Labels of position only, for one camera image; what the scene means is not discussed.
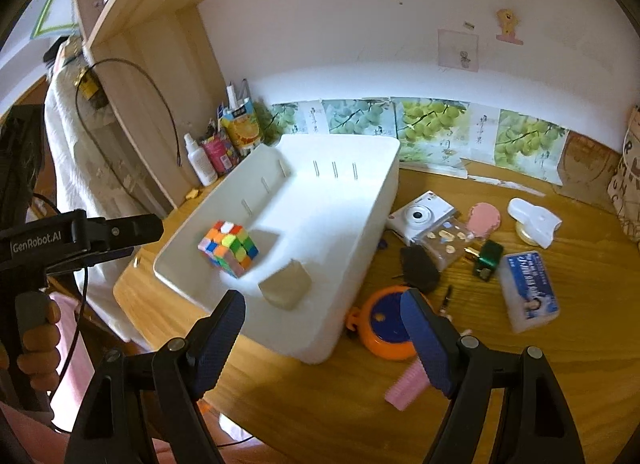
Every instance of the orange and blue round object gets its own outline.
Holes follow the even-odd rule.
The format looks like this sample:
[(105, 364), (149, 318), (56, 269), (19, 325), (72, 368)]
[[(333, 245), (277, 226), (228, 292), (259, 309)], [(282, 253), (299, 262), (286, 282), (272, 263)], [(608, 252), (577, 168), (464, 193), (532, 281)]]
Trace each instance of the orange and blue round object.
[(408, 289), (405, 285), (380, 289), (361, 309), (353, 307), (347, 315), (347, 329), (357, 331), (363, 345), (376, 356), (402, 361), (416, 355), (400, 317), (400, 298)]

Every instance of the white bottle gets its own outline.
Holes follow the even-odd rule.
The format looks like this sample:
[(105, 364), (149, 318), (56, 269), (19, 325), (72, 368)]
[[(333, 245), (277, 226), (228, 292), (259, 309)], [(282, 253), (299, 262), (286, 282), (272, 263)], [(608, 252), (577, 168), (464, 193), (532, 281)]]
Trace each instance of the white bottle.
[(207, 157), (207, 152), (199, 147), (196, 140), (191, 137), (190, 133), (184, 135), (184, 142), (187, 144), (188, 158), (193, 170), (198, 174), (198, 178), (202, 186), (209, 186), (215, 183), (218, 174), (213, 168), (211, 161)]

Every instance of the wooden table top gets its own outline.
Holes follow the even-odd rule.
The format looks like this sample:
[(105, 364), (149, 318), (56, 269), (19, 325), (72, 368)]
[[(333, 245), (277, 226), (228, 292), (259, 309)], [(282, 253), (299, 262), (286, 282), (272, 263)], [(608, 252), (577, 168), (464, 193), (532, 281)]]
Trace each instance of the wooden table top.
[[(574, 416), (588, 463), (610, 464), (640, 422), (640, 256), (622, 233), (618, 219), (589, 205), (561, 197), (552, 186), (510, 171), (481, 167), (479, 175), (525, 184), (546, 193), (528, 193), (401, 170), (397, 209), (427, 190), (446, 199), (463, 215), (477, 202), (502, 213), (492, 239), (506, 253), (528, 251), (516, 237), (507, 204), (522, 197), (544, 205), (563, 219), (556, 240), (542, 253), (560, 304), (550, 324), (521, 334), (511, 332), (496, 279), (471, 275), (460, 260), (442, 274), (433, 303), (453, 284), (449, 312), (459, 329), (472, 329), (490, 348), (521, 352), (543, 349)], [(140, 250), (114, 295), (133, 324), (157, 349), (184, 336), (205, 311), (161, 284), (152, 264), (161, 247), (196, 208), (191, 201), (172, 212), (162, 240)], [(385, 233), (388, 248), (378, 251), (356, 299), (359, 305), (377, 289), (397, 284), (401, 242)], [(422, 462), (447, 408), (429, 388), (406, 411), (398, 412), (383, 395), (409, 362), (375, 357), (357, 339), (342, 336), (332, 357), (309, 366), (275, 354), (240, 337), (222, 376), (207, 399), (220, 412), (269, 446), (304, 463)], [(500, 414), (502, 391), (494, 390), (475, 462), (487, 462)]]

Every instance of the pink round sponge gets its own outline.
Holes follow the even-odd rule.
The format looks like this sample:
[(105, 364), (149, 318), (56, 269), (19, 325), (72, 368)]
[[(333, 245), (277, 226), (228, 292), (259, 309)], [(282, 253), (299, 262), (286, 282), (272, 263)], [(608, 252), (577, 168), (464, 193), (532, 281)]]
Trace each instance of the pink round sponge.
[(500, 212), (487, 202), (479, 202), (469, 211), (467, 229), (476, 237), (487, 238), (500, 227)]

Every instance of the beige sponge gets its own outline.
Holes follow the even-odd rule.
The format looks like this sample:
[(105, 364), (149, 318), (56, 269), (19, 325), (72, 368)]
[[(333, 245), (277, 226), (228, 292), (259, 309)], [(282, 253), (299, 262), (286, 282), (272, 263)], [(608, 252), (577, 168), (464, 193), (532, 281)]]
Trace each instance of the beige sponge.
[(311, 288), (311, 277), (299, 261), (292, 260), (258, 287), (269, 303), (291, 311)]

